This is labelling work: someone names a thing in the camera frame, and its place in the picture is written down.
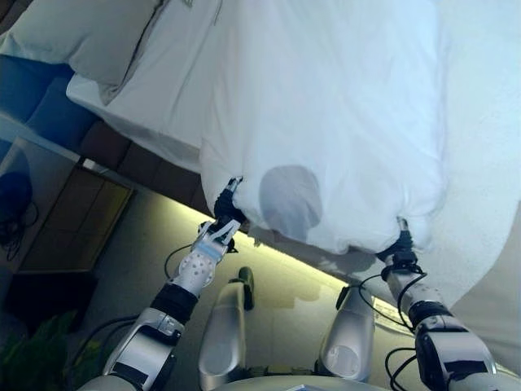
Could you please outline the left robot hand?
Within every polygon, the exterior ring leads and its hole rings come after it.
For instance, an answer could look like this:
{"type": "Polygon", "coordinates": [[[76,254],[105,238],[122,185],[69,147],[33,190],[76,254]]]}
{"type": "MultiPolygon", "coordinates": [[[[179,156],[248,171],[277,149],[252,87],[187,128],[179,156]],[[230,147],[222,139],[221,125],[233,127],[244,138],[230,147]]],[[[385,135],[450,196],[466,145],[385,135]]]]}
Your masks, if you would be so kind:
{"type": "Polygon", "coordinates": [[[213,209],[216,219],[227,217],[239,223],[246,221],[243,212],[234,206],[234,193],[242,180],[242,177],[235,177],[229,180],[224,190],[217,197],[213,209]]]}

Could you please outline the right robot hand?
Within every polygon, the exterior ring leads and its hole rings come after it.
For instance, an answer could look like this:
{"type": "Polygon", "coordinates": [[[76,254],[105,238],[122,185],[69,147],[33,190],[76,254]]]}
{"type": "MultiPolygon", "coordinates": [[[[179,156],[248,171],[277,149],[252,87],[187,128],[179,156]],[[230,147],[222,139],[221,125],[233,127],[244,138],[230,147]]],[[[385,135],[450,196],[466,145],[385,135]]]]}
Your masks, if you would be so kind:
{"type": "Polygon", "coordinates": [[[391,257],[393,261],[398,260],[399,262],[416,263],[418,259],[413,250],[414,242],[409,231],[408,223],[402,217],[397,218],[397,221],[400,228],[400,235],[397,241],[375,256],[380,261],[386,261],[391,257]]]}

